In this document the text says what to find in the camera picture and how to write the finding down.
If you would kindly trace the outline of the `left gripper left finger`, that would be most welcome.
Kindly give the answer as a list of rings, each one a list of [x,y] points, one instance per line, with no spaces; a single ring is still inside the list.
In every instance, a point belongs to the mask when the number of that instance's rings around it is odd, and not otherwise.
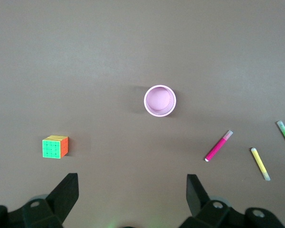
[[[45,199],[33,199],[12,212],[0,205],[0,228],[62,228],[78,198],[78,174],[69,173]]]

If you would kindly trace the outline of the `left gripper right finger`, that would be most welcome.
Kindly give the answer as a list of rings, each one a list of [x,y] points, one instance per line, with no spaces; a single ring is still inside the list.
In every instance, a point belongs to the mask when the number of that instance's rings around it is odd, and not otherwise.
[[[191,211],[181,228],[283,228],[271,211],[248,208],[241,214],[220,200],[211,200],[197,175],[188,174],[186,200]]]

